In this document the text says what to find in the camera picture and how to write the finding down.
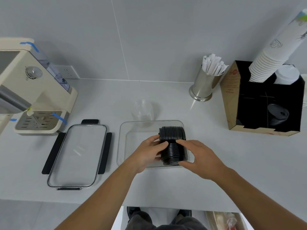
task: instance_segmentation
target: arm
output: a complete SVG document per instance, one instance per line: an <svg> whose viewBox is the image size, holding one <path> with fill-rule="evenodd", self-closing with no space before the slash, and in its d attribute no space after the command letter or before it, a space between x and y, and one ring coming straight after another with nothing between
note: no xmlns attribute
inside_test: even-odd
<svg viewBox="0 0 307 230"><path fill-rule="evenodd" d="M307 223L273 201L228 168L215 153L197 140L177 140L195 156L194 163L179 164L221 187L255 230L303 230Z"/></svg>
<svg viewBox="0 0 307 230"><path fill-rule="evenodd" d="M55 230L110 230L128 193L133 178L156 157L167 142L155 141L159 135L144 140L107 180Z"/></svg>

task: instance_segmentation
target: clear plastic cup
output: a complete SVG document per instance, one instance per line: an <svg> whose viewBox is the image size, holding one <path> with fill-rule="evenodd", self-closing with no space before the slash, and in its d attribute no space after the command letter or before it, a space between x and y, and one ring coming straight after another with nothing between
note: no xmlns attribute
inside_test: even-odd
<svg viewBox="0 0 307 230"><path fill-rule="evenodd" d="M137 100L131 109L134 121L152 121L154 120L153 106L147 100Z"/></svg>

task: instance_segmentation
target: stack of paper cups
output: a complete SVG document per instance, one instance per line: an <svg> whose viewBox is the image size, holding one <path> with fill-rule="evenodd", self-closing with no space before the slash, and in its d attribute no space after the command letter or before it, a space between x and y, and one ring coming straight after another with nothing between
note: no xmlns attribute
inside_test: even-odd
<svg viewBox="0 0 307 230"><path fill-rule="evenodd" d="M264 82L269 78L288 60L306 36L307 9L304 9L250 65L250 81Z"/></svg>

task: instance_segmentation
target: glass tray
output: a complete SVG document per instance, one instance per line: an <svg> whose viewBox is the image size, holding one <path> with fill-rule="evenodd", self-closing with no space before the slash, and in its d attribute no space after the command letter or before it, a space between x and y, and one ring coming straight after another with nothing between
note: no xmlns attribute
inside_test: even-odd
<svg viewBox="0 0 307 230"><path fill-rule="evenodd" d="M150 136L159 134L159 128L164 126L183 127L179 120L162 121L137 121L121 124L117 149L117 164L120 166L140 145L142 141ZM147 168L172 168L178 166L165 166L161 161L151 163Z"/></svg>

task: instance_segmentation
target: cardboard cup holder box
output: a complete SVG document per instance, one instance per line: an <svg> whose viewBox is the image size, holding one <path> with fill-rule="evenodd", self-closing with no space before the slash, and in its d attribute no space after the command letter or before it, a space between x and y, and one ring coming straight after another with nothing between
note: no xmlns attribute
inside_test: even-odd
<svg viewBox="0 0 307 230"><path fill-rule="evenodd" d="M229 130L290 136L300 132L305 82L300 76L291 85L274 84L275 73L265 82L249 82L250 61L234 61L221 91ZM269 104L289 111L286 121L270 125Z"/></svg>

